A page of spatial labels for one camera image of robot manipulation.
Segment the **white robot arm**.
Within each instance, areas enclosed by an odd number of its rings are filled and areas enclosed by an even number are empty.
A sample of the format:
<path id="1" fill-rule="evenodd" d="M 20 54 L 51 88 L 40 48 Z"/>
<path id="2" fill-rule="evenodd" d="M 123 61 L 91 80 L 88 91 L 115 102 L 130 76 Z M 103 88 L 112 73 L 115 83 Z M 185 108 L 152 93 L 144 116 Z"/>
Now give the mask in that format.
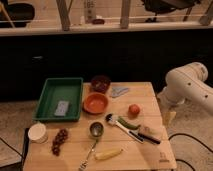
<path id="1" fill-rule="evenodd" d="M 213 115 L 213 88 L 205 84 L 207 78 L 207 67 L 200 62 L 174 68 L 166 74 L 166 86 L 157 94 L 165 127 L 176 116 L 174 107 L 183 104 L 186 99 Z"/>

